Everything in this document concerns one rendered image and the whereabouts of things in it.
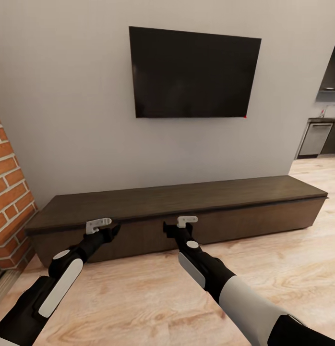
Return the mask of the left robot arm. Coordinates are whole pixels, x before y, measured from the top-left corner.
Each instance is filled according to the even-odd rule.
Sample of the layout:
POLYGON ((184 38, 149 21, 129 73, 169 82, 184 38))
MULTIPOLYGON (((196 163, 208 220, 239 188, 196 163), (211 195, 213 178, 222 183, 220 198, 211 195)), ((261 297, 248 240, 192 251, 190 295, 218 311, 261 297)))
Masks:
POLYGON ((121 223, 99 229, 108 224, 110 218, 87 222, 83 241, 53 257, 48 276, 40 276, 0 321, 0 346, 33 345, 89 257, 118 235, 121 223))

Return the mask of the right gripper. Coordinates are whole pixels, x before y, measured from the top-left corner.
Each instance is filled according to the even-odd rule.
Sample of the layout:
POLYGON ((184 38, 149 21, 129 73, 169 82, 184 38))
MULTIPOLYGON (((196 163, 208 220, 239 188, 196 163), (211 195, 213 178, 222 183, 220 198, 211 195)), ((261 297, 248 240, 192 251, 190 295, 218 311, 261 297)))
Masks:
POLYGON ((177 241, 178 236, 181 234, 188 234, 191 236, 192 225, 187 224, 185 228, 179 228, 177 225, 167 225, 163 222, 163 232, 167 233, 167 238, 175 238, 177 241))

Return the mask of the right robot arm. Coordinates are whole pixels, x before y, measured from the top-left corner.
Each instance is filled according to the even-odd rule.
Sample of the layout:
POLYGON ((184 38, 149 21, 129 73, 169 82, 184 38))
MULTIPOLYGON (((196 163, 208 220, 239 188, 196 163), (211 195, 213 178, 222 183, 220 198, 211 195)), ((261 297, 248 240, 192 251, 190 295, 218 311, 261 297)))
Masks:
POLYGON ((228 269, 223 261, 203 252, 191 236, 197 216, 181 216, 176 225, 163 222, 167 238, 179 246, 184 270, 217 302, 252 346, 335 346, 335 340, 308 328, 291 311, 278 305, 228 269))

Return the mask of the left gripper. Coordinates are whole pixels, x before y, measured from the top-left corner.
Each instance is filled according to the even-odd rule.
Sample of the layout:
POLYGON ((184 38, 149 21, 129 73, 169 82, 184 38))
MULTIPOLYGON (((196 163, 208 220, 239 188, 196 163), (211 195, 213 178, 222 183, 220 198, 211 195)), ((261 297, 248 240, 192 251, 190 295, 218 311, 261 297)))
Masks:
POLYGON ((114 226, 114 228, 99 229, 99 231, 93 234, 84 234, 83 241, 89 241, 94 246, 94 253, 98 250, 100 246, 104 243, 112 242, 114 236, 117 236, 121 228, 121 223, 114 226))

